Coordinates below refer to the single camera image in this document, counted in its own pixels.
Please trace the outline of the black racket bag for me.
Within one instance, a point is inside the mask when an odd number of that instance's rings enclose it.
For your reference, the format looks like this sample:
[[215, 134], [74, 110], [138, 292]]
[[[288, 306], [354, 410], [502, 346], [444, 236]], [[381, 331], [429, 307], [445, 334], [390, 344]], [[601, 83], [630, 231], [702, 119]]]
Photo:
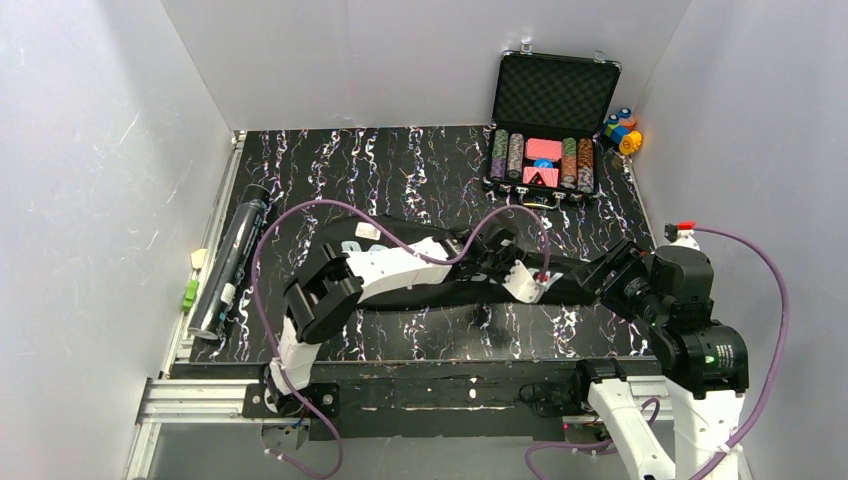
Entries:
[[[439, 228], [392, 216], [378, 216], [376, 220], [389, 232], [409, 245], [427, 237], [437, 239], [451, 236], [464, 241], [472, 231], [470, 226]], [[306, 260], [296, 271], [302, 273], [318, 265], [322, 257], [322, 249], [326, 245], [330, 246], [337, 254], [360, 251], [377, 252], [395, 246], [386, 236], [376, 239], [375, 236], [380, 233], [378, 230], [370, 233], [358, 233], [356, 231], [357, 227], [367, 227], [368, 225], [367, 222], [358, 217], [331, 221], [315, 234], [313, 245], [308, 250]], [[538, 303], [540, 305], [564, 306], [592, 304], [594, 302], [593, 296], [578, 286], [577, 280], [572, 274], [572, 271], [581, 264], [582, 262], [578, 259], [553, 255], [550, 258], [550, 273], [545, 292], [541, 295]], [[364, 301], [361, 307], [372, 311], [402, 311], [425, 307], [456, 307], [482, 303], [500, 304], [510, 303], [514, 300], [506, 288], [499, 284], [505, 274], [495, 268], [494, 261], [483, 258], [483, 250], [480, 247], [474, 246], [472, 248], [469, 256], [460, 263], [460, 269], [459, 273], [449, 274], [445, 282], [440, 285], [413, 286], [407, 293], [393, 290], [389, 293], [378, 294], [373, 299]]]

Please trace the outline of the black shuttlecock tube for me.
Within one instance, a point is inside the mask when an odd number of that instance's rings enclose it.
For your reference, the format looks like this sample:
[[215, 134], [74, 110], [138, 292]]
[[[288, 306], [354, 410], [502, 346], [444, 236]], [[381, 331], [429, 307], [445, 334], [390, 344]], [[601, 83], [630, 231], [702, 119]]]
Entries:
[[210, 341], [221, 338], [223, 324], [244, 278], [251, 252], [261, 236], [269, 208], [270, 192], [260, 185], [249, 185], [226, 229], [211, 272], [195, 304], [187, 327], [190, 335]]

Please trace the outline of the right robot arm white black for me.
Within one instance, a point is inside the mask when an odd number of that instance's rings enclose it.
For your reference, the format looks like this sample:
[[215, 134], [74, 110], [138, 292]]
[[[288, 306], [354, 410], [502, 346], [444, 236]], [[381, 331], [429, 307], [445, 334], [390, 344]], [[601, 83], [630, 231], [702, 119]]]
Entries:
[[667, 454], [644, 418], [632, 380], [613, 360], [582, 361], [576, 387], [603, 422], [633, 479], [736, 479], [739, 427], [749, 387], [748, 351], [738, 331], [713, 319], [714, 270], [693, 240], [651, 253], [627, 240], [577, 268], [578, 285], [607, 309], [648, 326], [674, 422]]

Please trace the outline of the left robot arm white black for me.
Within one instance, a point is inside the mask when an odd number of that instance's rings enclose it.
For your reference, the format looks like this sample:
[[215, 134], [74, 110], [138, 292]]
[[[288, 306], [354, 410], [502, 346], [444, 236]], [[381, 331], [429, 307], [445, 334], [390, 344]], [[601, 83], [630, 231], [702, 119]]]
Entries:
[[432, 230], [408, 244], [368, 251], [323, 245], [283, 289], [282, 335], [263, 373], [265, 406], [283, 416], [303, 408], [321, 345], [357, 309], [402, 310], [487, 301], [535, 303], [544, 292], [527, 254], [502, 228]]

